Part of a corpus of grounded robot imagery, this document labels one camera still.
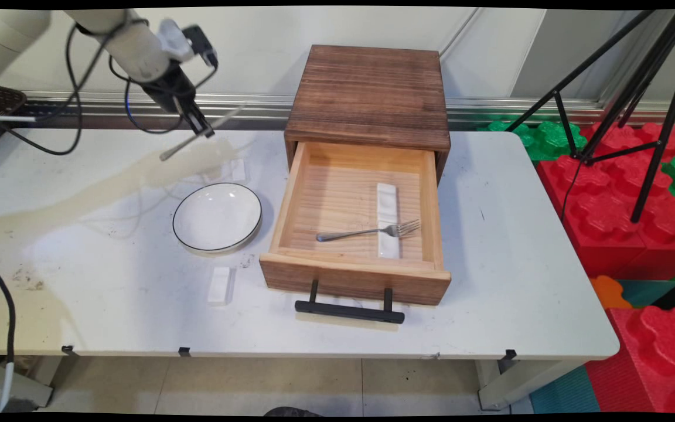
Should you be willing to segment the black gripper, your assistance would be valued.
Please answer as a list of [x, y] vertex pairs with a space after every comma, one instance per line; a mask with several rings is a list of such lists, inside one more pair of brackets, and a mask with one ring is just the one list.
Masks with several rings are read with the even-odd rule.
[[214, 128], [195, 102], [195, 84], [185, 74], [180, 63], [171, 63], [158, 79], [141, 82], [140, 86], [163, 110], [179, 114], [197, 136], [214, 136]]

